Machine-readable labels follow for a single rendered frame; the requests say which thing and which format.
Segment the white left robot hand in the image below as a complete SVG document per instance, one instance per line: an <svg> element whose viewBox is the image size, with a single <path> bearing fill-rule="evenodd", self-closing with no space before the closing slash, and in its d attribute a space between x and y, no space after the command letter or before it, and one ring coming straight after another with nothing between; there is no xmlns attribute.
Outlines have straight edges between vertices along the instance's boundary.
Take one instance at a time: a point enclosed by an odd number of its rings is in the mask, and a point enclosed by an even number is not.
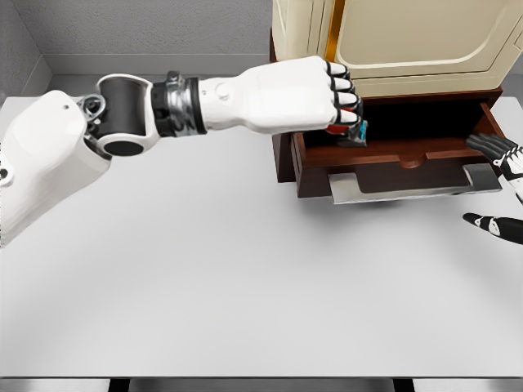
<svg viewBox="0 0 523 392"><path fill-rule="evenodd" d="M352 130L363 122L345 65L310 56L257 66L240 79L241 119L252 131L276 135L331 125Z"/></svg>

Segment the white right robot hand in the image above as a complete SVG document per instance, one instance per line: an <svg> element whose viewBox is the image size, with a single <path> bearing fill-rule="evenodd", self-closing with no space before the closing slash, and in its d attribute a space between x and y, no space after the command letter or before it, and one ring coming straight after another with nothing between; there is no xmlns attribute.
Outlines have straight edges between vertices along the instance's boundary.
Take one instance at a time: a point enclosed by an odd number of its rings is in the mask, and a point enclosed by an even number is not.
<svg viewBox="0 0 523 392"><path fill-rule="evenodd" d="M502 176L514 189L517 199L523 206L523 146L505 137L485 133L469 136L465 144L481 152L500 169ZM496 238L523 245L523 220L482 216L471 212L463 214L463 219Z"/></svg>

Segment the red and black switch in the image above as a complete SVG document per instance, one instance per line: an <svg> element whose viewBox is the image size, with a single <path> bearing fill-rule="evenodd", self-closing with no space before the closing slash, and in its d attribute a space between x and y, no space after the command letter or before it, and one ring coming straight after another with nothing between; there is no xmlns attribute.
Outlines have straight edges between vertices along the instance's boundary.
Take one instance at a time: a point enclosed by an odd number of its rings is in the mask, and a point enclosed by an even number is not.
<svg viewBox="0 0 523 392"><path fill-rule="evenodd" d="M353 113L355 121L342 118L342 113ZM337 108L337 117L333 124L327 126L325 131L337 137L337 143L343 147L366 147L366 132L368 122L363 119L363 110L351 108Z"/></svg>

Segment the cream cabinet with brown base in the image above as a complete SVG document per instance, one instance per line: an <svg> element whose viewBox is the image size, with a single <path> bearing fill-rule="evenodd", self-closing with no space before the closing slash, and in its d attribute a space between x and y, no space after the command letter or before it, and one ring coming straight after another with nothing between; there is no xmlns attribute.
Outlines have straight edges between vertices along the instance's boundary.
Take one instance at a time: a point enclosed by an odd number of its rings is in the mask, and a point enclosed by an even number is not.
<svg viewBox="0 0 523 392"><path fill-rule="evenodd" d="M363 103L495 103L522 52L523 0L272 0L271 60L345 65ZM295 133L273 139L281 183L297 184Z"/></svg>

